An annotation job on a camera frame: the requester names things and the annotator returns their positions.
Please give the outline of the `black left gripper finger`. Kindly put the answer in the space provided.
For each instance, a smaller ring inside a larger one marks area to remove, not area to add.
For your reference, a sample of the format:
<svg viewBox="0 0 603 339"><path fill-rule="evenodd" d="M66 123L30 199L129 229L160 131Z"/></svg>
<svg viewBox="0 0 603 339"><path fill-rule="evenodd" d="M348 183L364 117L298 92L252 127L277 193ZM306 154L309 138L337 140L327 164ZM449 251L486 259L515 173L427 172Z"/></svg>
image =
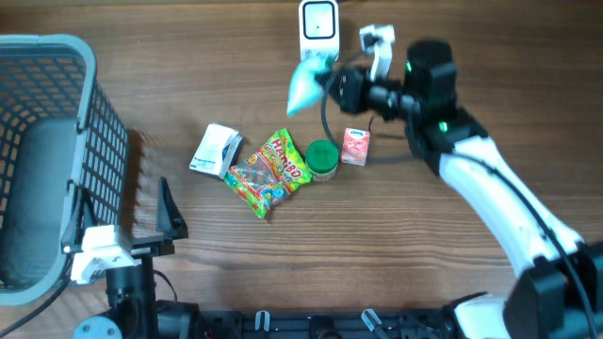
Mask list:
<svg viewBox="0 0 603 339"><path fill-rule="evenodd" d="M158 182L155 227L169 239L188 238L187 224L173 199L165 177L161 177Z"/></svg>
<svg viewBox="0 0 603 339"><path fill-rule="evenodd" d="M62 253L72 254L81 252L86 230L96 225L97 217L93 211L92 203L88 201L79 202L61 237L60 248Z"/></svg>

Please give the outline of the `teal wet wipes pack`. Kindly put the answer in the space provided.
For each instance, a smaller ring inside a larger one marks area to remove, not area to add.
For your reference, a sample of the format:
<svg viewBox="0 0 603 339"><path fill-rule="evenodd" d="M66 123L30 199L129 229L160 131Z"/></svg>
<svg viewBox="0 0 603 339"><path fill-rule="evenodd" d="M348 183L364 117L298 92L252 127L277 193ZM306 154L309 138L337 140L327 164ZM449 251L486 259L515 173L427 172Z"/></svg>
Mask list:
<svg viewBox="0 0 603 339"><path fill-rule="evenodd" d="M324 90L316 76L328 75L333 65L334 58L328 55L310 56L298 65L289 85L286 106L286 115L289 118L318 102Z"/></svg>

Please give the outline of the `pink tissue pack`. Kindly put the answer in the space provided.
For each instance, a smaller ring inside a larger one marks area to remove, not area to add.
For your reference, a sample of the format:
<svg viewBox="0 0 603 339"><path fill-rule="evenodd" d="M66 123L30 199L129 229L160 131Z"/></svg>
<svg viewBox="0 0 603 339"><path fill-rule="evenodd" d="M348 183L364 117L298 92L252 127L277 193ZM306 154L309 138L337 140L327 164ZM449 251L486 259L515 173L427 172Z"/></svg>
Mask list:
<svg viewBox="0 0 603 339"><path fill-rule="evenodd" d="M341 151L341 161L346 164L364 166L367 162L370 133L347 128Z"/></svg>

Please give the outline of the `green lid jar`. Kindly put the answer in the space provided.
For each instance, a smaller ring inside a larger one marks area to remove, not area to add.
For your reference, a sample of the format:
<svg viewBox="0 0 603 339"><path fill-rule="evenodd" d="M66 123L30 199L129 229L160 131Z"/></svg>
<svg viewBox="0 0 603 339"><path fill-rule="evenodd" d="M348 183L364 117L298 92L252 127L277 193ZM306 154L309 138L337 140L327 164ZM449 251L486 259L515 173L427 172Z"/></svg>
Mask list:
<svg viewBox="0 0 603 339"><path fill-rule="evenodd" d="M305 154L305 165L317 182L328 181L334 177L339 162L339 151L329 140L313 141Z"/></svg>

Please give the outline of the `white blue paper box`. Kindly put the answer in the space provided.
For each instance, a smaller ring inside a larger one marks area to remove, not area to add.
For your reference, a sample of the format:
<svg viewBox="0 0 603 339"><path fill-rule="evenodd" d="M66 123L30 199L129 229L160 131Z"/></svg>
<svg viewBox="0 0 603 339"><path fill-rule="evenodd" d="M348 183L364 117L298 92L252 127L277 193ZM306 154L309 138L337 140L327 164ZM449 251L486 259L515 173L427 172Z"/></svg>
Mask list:
<svg viewBox="0 0 603 339"><path fill-rule="evenodd" d="M210 123L188 168L222 179L236 162L243 136L235 129Z"/></svg>

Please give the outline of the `Haribo gummy worms bag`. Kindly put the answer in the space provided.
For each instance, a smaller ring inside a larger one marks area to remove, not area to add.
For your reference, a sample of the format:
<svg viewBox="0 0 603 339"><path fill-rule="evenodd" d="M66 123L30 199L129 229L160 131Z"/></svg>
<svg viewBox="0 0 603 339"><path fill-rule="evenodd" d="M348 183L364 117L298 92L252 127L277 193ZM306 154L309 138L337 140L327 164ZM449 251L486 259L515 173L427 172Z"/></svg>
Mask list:
<svg viewBox="0 0 603 339"><path fill-rule="evenodd" d="M312 181L310 169L286 128L276 131L257 151L230 167L224 182L259 218Z"/></svg>

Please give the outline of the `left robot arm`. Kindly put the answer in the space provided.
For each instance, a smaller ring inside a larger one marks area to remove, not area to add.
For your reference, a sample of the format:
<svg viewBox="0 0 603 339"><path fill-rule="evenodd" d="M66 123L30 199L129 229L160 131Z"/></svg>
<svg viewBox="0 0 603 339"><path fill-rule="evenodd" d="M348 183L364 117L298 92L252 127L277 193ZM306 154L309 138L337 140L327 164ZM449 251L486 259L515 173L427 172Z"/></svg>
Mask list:
<svg viewBox="0 0 603 339"><path fill-rule="evenodd" d="M76 190L75 206L60 240L71 259L68 281L86 284L106 277L108 309L83 320L75 338L201 338L199 308L173 297L158 299L156 257L175 253L174 242L188 238L184 221L166 178L157 188L157 235L133 238L116 224L102 225L93 210L90 191Z"/></svg>

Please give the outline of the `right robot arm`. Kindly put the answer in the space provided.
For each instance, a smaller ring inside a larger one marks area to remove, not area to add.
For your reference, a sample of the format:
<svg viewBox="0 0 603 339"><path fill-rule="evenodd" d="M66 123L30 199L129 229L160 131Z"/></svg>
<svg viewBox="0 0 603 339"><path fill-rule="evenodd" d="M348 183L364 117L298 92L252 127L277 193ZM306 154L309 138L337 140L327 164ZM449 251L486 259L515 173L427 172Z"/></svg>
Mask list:
<svg viewBox="0 0 603 339"><path fill-rule="evenodd" d="M503 248L516 276L506 297L480 292L443 307L448 338L596 338L602 332L602 247L554 216L508 166L486 129L457 102L448 43L419 40L402 80L323 61L310 75L350 114L400 120L412 155L456 191Z"/></svg>

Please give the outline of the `white barcode scanner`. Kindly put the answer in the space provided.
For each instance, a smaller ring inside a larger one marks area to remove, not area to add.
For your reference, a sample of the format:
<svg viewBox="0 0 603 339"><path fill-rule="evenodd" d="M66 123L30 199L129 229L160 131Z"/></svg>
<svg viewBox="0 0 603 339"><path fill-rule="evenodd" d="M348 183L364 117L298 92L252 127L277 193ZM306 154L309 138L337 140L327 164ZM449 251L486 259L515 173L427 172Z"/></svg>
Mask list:
<svg viewBox="0 0 603 339"><path fill-rule="evenodd" d="M300 58L325 56L338 60L339 7L335 0L302 0L298 8Z"/></svg>

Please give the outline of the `grey plastic mesh basket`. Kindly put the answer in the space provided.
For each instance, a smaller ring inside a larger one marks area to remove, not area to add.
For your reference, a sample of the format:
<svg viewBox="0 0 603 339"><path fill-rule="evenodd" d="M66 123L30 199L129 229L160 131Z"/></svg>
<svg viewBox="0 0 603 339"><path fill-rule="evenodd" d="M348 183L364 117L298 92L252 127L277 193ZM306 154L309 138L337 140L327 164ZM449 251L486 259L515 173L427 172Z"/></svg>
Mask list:
<svg viewBox="0 0 603 339"><path fill-rule="evenodd" d="M1 303L59 284L61 239L84 187L100 224L121 219L129 139L71 35L1 38Z"/></svg>

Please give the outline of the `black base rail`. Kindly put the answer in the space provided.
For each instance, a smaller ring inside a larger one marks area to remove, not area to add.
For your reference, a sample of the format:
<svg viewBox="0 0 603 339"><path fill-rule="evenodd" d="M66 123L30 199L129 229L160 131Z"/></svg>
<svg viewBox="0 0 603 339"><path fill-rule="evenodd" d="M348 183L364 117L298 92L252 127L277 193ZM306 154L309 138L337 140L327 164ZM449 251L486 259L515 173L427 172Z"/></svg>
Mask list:
<svg viewBox="0 0 603 339"><path fill-rule="evenodd" d="M161 338L458 338L439 309L354 313L202 312L194 303L157 303Z"/></svg>

